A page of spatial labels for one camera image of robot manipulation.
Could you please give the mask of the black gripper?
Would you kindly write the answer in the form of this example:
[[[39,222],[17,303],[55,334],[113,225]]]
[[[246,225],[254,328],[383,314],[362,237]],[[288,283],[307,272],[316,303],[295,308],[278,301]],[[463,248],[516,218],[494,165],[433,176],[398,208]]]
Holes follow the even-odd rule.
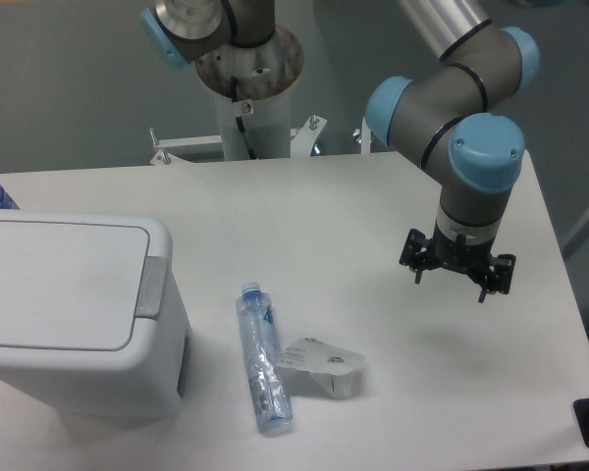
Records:
[[[480,286],[478,302],[489,294],[509,294],[515,267],[513,254],[491,255],[493,237],[481,243],[472,242],[460,233],[447,235],[436,222],[432,238],[417,229],[406,237],[399,263],[414,274],[419,285],[423,273],[444,269],[466,276]]]

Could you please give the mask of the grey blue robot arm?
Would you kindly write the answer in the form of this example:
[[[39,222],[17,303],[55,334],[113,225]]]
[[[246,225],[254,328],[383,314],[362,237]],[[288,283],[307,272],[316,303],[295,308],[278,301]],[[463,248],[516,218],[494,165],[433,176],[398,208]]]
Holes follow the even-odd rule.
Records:
[[[174,68],[194,65],[219,106],[228,160],[292,155],[288,94],[303,66],[271,1],[157,1],[141,22]],[[525,152],[515,122],[493,108],[535,78],[540,53],[516,27],[496,27],[475,1],[404,1],[441,63],[424,81],[391,77],[371,94],[372,134],[441,187],[431,235],[411,230],[400,262],[416,276],[444,269],[483,295],[509,292],[515,258],[492,246]]]

